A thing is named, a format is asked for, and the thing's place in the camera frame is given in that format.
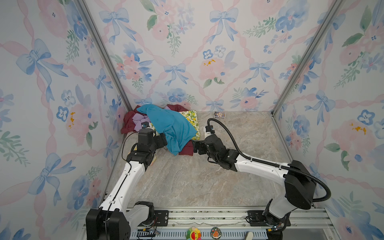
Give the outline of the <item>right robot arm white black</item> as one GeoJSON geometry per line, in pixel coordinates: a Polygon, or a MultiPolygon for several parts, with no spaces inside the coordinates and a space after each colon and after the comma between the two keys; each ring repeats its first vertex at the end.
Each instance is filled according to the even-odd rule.
{"type": "Polygon", "coordinates": [[[203,141],[193,141],[194,153],[207,155],[208,161],[220,165],[225,170],[242,172],[263,177],[285,188],[279,197],[271,199],[264,211],[251,214],[247,221],[252,226],[271,227],[270,232],[281,232],[289,223],[292,211],[309,210],[312,207],[316,182],[307,176],[303,164],[293,161],[278,164],[266,161],[264,164],[239,151],[228,149],[216,135],[203,141]]]}

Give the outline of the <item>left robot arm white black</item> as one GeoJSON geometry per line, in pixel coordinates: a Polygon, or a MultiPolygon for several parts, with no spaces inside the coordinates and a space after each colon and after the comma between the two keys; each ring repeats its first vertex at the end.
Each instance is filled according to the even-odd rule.
{"type": "Polygon", "coordinates": [[[98,209],[89,210],[86,216],[88,240],[128,240],[137,227],[152,227],[157,223],[153,203],[139,201],[131,210],[127,207],[136,185],[151,165],[156,150],[167,144],[163,133],[156,134],[151,128],[139,131],[138,142],[127,155],[124,170],[112,192],[98,209]]]}

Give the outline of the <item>maroon cloth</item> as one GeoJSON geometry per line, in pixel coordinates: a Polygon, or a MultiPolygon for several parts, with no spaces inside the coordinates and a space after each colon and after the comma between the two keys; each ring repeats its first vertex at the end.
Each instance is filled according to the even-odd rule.
{"type": "MultiPolygon", "coordinates": [[[[175,111],[175,112],[185,112],[185,111],[188,111],[187,108],[185,108],[186,105],[184,105],[183,103],[182,104],[176,104],[176,105],[166,105],[165,109],[167,110],[172,110],[172,111],[175,111]]],[[[133,116],[136,114],[136,113],[139,113],[141,115],[144,115],[146,116],[146,114],[143,114],[141,112],[138,111],[138,108],[140,106],[137,105],[136,108],[133,110],[133,111],[129,111],[128,113],[126,113],[126,115],[124,116],[124,126],[123,128],[121,129],[121,133],[122,134],[127,134],[127,133],[130,133],[130,132],[136,132],[134,131],[134,123],[133,123],[133,116]]],[[[181,150],[181,152],[179,152],[179,155],[187,155],[187,156],[192,156],[194,154],[193,152],[193,144],[192,144],[192,141],[189,141],[186,146],[181,150]]]]}

